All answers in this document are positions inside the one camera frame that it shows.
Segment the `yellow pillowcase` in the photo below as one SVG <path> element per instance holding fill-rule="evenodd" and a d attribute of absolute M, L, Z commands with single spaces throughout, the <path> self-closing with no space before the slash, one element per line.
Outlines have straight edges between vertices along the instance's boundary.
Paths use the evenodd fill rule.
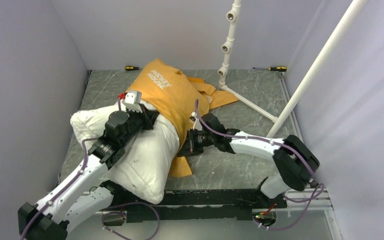
<path fill-rule="evenodd" d="M 174 126 L 181 145 L 193 126 L 190 117 L 196 109 L 195 101 L 201 116 L 238 101 L 231 92 L 217 90 L 203 78 L 187 76 L 159 58 L 142 69 L 128 90 L 141 92 L 142 100 L 153 105 Z"/>

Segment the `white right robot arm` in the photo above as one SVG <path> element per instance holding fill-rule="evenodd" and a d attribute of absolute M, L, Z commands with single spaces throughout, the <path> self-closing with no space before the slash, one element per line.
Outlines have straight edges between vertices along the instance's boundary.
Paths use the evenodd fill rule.
<path fill-rule="evenodd" d="M 220 152 L 250 155 L 275 164 L 277 173 L 264 178 L 256 189 L 255 200 L 262 208 L 269 207 L 277 196 L 289 190 L 302 192 L 320 167 L 317 157 L 296 135 L 267 138 L 248 134 L 226 128 L 211 113 L 193 115 L 191 119 L 193 127 L 187 131 L 178 157 L 197 156 L 206 147 L 214 146 Z"/>

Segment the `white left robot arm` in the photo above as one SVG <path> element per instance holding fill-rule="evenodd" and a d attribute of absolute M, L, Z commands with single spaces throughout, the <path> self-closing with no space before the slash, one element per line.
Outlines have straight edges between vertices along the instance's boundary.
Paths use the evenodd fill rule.
<path fill-rule="evenodd" d="M 101 175 L 108 172 L 126 153 L 128 144 L 142 130 L 152 130 L 159 116 L 143 104 L 138 110 L 115 111 L 104 125 L 103 135 L 93 138 L 84 149 L 83 162 L 54 190 L 35 204 L 24 203 L 18 210 L 18 227 L 22 240 L 65 240 L 81 222 L 95 212 L 110 210 L 122 215 L 128 205 L 150 204 L 127 193 L 119 184 L 107 180 L 94 192 L 84 195 Z"/>

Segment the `white pillow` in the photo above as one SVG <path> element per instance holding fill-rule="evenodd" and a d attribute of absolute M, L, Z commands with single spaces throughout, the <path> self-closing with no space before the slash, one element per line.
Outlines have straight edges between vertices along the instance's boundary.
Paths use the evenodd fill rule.
<path fill-rule="evenodd" d="M 104 133 L 111 113 L 126 107 L 109 105 L 92 110 L 79 110 L 70 124 L 79 144 L 90 149 L 94 138 Z M 180 139 L 173 124 L 159 115 L 152 130 L 143 130 L 129 143 L 126 153 L 108 172 L 108 178 L 137 197 L 158 204 L 164 198 L 169 169 L 179 149 Z"/>

